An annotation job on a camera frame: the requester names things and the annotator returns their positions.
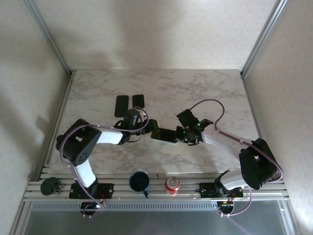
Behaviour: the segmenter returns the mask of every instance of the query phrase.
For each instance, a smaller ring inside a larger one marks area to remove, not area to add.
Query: transparent panel
[[[236,202],[236,210],[247,202]],[[244,213],[221,218],[214,211],[106,211],[89,219],[75,211],[34,211],[27,235],[285,235],[277,201],[254,201]]]

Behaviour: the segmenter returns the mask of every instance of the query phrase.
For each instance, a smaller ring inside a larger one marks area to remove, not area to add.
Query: corner wall
[[[313,233],[313,1],[289,0],[246,78],[303,234]]]
[[[0,21],[0,231],[6,235],[28,179],[43,163],[67,79],[23,1],[1,1]]]
[[[276,0],[35,0],[72,70],[239,69]]]

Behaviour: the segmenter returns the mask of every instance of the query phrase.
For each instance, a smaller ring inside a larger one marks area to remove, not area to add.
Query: blue mug
[[[142,171],[137,171],[129,178],[129,186],[135,192],[142,192],[148,199],[150,196],[147,193],[149,187],[149,176]]]

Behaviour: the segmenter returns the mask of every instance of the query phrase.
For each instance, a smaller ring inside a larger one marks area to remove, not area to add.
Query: black phone
[[[135,94],[133,95],[133,107],[145,107],[145,99],[143,94]]]
[[[175,140],[176,131],[158,128],[151,133],[151,138],[159,141],[165,141],[170,143],[177,143]]]
[[[115,103],[115,113],[114,116],[117,118],[123,118],[128,110],[128,95],[118,95],[116,97]]]

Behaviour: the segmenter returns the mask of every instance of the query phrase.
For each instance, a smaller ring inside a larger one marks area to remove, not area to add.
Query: marble surface
[[[70,91],[59,133],[64,133],[77,119],[89,123],[114,125],[117,95],[144,94],[146,111],[160,127],[175,130],[180,125],[176,115],[206,98],[220,100],[226,114],[221,129],[256,139],[257,132],[238,70],[78,70]],[[198,119],[215,121],[221,114],[215,102],[205,102],[193,113]],[[68,173],[54,150],[49,172]],[[90,158],[95,173],[221,172],[239,168],[230,154],[209,144],[187,146],[166,143],[142,136],[136,143],[98,144]]]

